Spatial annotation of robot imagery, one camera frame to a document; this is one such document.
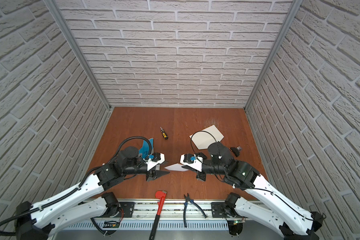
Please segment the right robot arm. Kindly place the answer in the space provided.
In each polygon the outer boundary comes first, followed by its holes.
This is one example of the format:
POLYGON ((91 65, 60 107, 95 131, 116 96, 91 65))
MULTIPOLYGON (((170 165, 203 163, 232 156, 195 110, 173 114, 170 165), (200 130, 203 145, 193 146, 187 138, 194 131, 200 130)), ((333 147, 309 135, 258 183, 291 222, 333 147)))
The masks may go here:
POLYGON ((208 147, 210 158, 203 153, 184 154, 180 162, 184 169, 206 180, 207 175, 221 175, 222 182, 254 196, 264 206, 254 205, 238 194, 230 193, 223 209, 228 217, 250 218, 275 231, 285 240, 318 240, 316 234, 325 219, 319 212, 309 212, 298 206, 260 174, 249 163, 234 158, 221 142, 208 147))

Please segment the pink white letter card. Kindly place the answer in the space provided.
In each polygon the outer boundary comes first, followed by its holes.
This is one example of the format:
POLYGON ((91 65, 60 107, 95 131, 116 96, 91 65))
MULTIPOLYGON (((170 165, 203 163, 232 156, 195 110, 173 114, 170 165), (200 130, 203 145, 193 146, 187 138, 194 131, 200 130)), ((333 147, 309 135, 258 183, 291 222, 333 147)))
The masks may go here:
POLYGON ((173 164, 173 165, 170 165, 170 166, 166 166, 165 169, 168 170, 168 171, 175 171, 175 172, 188 171, 188 169, 184 168, 184 165, 182 165, 182 164, 173 164))

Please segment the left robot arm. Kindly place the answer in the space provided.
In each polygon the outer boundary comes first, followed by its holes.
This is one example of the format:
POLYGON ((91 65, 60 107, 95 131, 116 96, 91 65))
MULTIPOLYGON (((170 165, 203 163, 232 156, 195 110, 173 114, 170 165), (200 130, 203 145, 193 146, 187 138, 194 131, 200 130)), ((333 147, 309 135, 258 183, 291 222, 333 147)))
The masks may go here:
POLYGON ((109 189, 122 183, 127 175, 144 175, 148 182, 160 178, 168 174, 159 169, 164 162, 162 153, 143 157, 137 148, 127 147, 69 189, 35 204, 19 205, 17 214, 24 216, 15 221, 16 238, 46 240, 83 220, 123 214, 119 201, 109 189))

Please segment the cream envelope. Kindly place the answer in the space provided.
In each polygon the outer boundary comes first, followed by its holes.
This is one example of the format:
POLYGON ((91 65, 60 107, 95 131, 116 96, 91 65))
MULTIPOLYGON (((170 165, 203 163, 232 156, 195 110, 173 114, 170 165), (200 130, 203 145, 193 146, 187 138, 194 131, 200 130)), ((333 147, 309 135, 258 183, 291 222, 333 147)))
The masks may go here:
POLYGON ((212 125, 189 137, 199 150, 204 150, 207 149, 210 144, 221 141, 224 138, 224 135, 215 125, 212 125))

